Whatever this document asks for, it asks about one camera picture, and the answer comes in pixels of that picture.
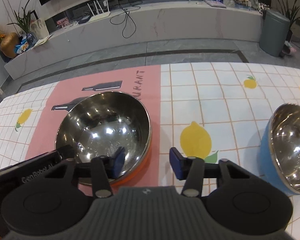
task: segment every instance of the table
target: table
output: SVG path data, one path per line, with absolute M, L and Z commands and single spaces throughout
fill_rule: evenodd
M 87 87 L 102 92 L 120 81 L 121 87 L 115 90 L 139 98 L 153 127 L 150 161 L 142 174 L 125 184 L 129 186 L 175 185 L 181 192 L 183 182 L 174 176 L 168 153 L 174 146 L 184 154 L 180 135 L 191 123 L 201 126 L 211 138 L 211 149 L 201 157 L 208 155 L 214 162 L 227 158 L 264 178 L 257 153 L 266 124 L 281 104 L 300 105 L 300 70 L 283 66 L 197 62 L 76 77 L 18 93 L 0 103 L 0 169 L 54 150 L 67 105 L 98 93 Z M 26 109 L 28 119 L 20 120 Z M 90 187 L 80 189 L 91 194 Z M 203 195 L 215 189 L 215 179 L 204 180 Z M 300 239 L 300 196 L 290 199 L 294 212 L 286 230 Z

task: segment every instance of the yellow object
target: yellow object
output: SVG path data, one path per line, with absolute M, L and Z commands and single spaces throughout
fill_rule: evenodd
M 23 113 L 19 116 L 16 126 L 15 126 L 16 131 L 18 131 L 17 128 L 21 127 L 21 124 L 23 124 L 25 121 L 28 120 L 31 112 L 32 112 L 32 109 L 29 108 L 29 109 L 24 110 Z
M 180 145 L 183 152 L 188 156 L 205 159 L 212 147 L 208 132 L 196 122 L 183 129 L 180 135 Z
M 14 47 L 18 44 L 20 44 L 18 34 L 9 33 L 2 39 L 0 50 L 7 57 L 14 58 L 15 56 L 17 56 L 17 53 L 14 52 Z
M 254 89 L 257 87 L 256 79 L 253 76 L 248 76 L 248 79 L 246 79 L 243 82 L 243 84 L 246 88 L 250 88 L 250 89 Z

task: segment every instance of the blue bowl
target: blue bowl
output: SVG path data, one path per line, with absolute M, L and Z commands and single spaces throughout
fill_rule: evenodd
M 287 195 L 300 195 L 300 106 L 284 104 L 274 112 L 258 161 L 269 183 Z

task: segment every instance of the pink placemat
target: pink placemat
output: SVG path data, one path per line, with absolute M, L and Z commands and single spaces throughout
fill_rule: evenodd
M 119 89 L 102 90 L 102 92 L 116 90 L 135 96 L 145 105 L 152 125 L 152 143 L 148 152 L 150 155 L 149 159 L 142 171 L 132 180 L 125 183 L 124 186 L 157 186 L 161 96 L 161 70 L 159 65 L 96 73 L 59 82 L 42 111 L 27 151 L 26 160 L 55 149 L 55 138 L 58 128 L 68 111 L 51 110 L 53 106 L 67 104 L 76 98 L 88 97 L 99 93 L 91 90 L 82 91 L 85 87 L 117 81 L 122 81 Z M 80 186 L 80 189 L 86 194 L 91 194 L 90 187 Z

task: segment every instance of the metal screw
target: metal screw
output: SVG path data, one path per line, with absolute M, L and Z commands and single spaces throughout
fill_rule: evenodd
M 106 197 L 110 197 L 111 196 L 111 192 L 107 189 L 101 189 L 96 191 L 96 196 L 99 198 L 106 198 Z
M 188 188 L 183 192 L 183 195 L 187 197 L 196 197 L 197 195 L 199 195 L 199 191 L 194 188 Z

